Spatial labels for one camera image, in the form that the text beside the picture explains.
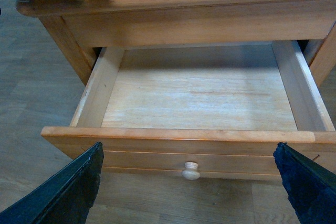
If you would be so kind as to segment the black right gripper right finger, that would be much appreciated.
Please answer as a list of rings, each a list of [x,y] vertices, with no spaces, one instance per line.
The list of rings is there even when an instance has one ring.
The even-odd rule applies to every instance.
[[[300,223],[335,223],[335,174],[286,143],[278,143],[274,158]]]

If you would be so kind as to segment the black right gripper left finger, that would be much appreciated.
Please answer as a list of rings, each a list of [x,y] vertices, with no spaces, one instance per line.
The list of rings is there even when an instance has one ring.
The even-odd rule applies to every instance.
[[[85,223],[100,186],[97,142],[30,194],[1,212],[1,223]]]

